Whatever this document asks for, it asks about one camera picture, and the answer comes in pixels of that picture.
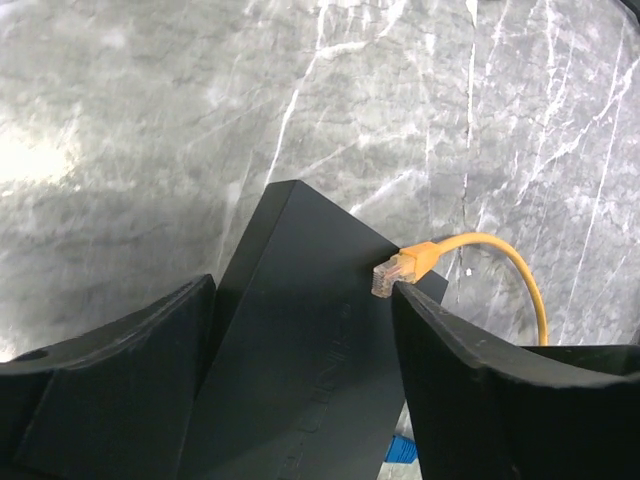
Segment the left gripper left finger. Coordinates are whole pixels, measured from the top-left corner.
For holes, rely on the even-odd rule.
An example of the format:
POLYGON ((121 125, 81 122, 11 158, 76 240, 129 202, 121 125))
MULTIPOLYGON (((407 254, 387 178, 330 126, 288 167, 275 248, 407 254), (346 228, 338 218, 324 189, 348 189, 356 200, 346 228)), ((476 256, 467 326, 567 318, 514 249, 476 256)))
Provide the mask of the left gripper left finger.
POLYGON ((201 276, 2 364, 2 478, 176 478, 215 293, 212 277, 201 276))

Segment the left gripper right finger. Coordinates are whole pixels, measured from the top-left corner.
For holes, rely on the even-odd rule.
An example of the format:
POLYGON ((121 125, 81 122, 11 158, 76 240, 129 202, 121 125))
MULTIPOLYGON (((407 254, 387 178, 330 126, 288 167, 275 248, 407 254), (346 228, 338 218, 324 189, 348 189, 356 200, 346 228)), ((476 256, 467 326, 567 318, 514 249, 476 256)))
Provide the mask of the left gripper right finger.
POLYGON ((637 346, 517 346, 406 283, 392 315, 424 478, 638 477, 637 346))

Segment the black network switch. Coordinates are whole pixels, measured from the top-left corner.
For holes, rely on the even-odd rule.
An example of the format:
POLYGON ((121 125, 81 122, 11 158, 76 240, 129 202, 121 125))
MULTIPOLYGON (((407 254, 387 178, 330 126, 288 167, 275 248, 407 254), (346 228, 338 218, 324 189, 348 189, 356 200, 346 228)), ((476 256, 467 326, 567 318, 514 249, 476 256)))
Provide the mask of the black network switch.
POLYGON ((217 288, 183 479, 374 479, 404 405, 389 240, 300 180, 264 191, 217 288))

